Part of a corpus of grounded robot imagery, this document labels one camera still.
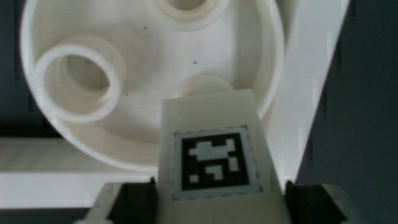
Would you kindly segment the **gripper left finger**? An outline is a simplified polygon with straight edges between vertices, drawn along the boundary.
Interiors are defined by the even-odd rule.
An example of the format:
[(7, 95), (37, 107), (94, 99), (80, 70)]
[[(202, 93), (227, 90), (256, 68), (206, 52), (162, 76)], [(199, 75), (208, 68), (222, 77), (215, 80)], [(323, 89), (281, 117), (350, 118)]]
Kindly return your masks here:
[(107, 220), (112, 224), (156, 224), (156, 182), (124, 183), (112, 204)]

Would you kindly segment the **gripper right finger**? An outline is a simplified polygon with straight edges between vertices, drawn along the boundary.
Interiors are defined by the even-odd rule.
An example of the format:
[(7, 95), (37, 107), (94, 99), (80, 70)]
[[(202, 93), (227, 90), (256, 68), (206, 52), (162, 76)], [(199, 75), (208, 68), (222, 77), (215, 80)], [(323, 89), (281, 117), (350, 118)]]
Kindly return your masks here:
[(284, 201), (293, 224), (343, 224), (346, 216), (320, 184), (286, 182)]

